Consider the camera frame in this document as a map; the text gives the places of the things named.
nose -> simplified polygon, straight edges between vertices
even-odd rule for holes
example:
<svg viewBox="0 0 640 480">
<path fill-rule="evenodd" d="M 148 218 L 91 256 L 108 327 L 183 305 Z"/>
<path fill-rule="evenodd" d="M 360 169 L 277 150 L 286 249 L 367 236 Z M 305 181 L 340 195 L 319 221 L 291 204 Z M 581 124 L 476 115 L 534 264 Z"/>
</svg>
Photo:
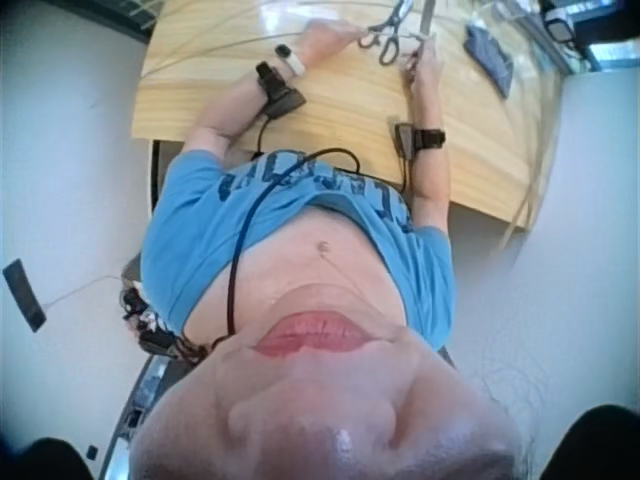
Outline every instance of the nose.
<svg viewBox="0 0 640 480">
<path fill-rule="evenodd" d="M 382 399 L 299 380 L 274 385 L 234 407 L 229 417 L 232 436 L 269 472 L 286 471 L 280 478 L 294 478 L 294 472 L 300 478 L 312 472 L 344 478 L 346 470 L 370 463 L 388 447 L 395 426 L 395 412 Z"/>
</svg>

white bracelet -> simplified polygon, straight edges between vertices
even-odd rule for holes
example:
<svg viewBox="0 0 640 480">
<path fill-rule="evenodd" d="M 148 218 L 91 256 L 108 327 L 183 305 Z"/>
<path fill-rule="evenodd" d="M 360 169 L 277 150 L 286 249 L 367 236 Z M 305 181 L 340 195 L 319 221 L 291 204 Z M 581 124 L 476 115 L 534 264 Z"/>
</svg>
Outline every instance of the white bracelet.
<svg viewBox="0 0 640 480">
<path fill-rule="evenodd" d="M 298 56 L 286 45 L 278 45 L 276 47 L 276 55 L 278 55 L 280 60 L 289 65 L 289 68 L 293 70 L 296 77 L 301 77 L 307 71 Z"/>
</svg>

mouth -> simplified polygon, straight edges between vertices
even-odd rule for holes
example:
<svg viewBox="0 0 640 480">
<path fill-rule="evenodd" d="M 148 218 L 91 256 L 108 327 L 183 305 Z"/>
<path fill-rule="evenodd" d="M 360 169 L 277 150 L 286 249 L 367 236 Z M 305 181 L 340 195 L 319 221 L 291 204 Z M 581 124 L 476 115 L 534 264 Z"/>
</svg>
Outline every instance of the mouth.
<svg viewBox="0 0 640 480">
<path fill-rule="evenodd" d="M 351 352 L 373 340 L 371 335 L 338 312 L 311 311 L 282 318 L 253 349 L 267 357 L 286 357 L 303 347 Z"/>
</svg>

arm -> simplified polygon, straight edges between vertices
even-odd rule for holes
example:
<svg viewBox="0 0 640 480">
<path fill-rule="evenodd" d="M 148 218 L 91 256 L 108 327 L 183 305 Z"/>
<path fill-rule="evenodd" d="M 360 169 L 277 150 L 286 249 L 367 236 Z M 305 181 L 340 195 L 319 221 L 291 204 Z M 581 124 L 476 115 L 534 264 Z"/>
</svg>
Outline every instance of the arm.
<svg viewBox="0 0 640 480">
<path fill-rule="evenodd" d="M 347 22 L 312 20 L 292 49 L 310 70 L 325 58 L 341 52 L 363 33 Z M 286 81 L 293 79 L 293 71 L 286 63 L 277 58 L 269 63 Z M 224 159 L 231 142 L 249 128 L 267 103 L 257 79 L 257 73 L 251 72 L 211 100 L 188 134 L 183 151 L 202 149 Z"/>
<path fill-rule="evenodd" d="M 435 56 L 432 38 L 425 41 L 420 58 L 414 57 L 408 67 L 412 81 L 415 126 L 423 129 L 443 129 L 438 87 L 441 67 Z M 418 152 L 413 162 L 411 179 L 413 224 L 416 227 L 436 227 L 448 233 L 451 180 L 446 145 L 441 149 Z"/>
</svg>

table surface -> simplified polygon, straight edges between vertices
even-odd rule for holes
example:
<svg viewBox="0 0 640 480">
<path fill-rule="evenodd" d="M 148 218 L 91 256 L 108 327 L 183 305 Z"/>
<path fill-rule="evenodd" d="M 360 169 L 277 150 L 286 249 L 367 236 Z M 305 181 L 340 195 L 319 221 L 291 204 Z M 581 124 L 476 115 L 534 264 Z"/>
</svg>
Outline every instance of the table surface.
<svg viewBox="0 0 640 480">
<path fill-rule="evenodd" d="M 211 96 L 273 56 L 277 44 L 293 43 L 309 18 L 369 25 L 384 20 L 394 3 L 167 0 L 142 69 L 133 135 L 184 140 Z M 421 11 L 417 0 L 402 31 L 418 31 Z M 463 48 L 466 23 L 478 19 L 513 58 L 506 101 Z M 528 227 L 547 185 L 562 78 L 532 40 L 511 22 L 495 19 L 491 8 L 472 11 L 463 1 L 440 1 L 432 32 L 445 63 L 441 94 L 452 201 Z M 414 40 L 401 39 L 403 51 L 415 46 Z M 379 53 L 354 44 L 296 80 L 307 104 L 272 122 L 262 149 L 345 147 L 360 158 L 365 173 L 400 184 L 390 125 L 409 119 L 407 98 L 398 68 L 380 66 Z M 255 149 L 261 123 L 238 139 L 239 148 Z M 328 161 L 351 167 L 339 155 Z"/>
</svg>

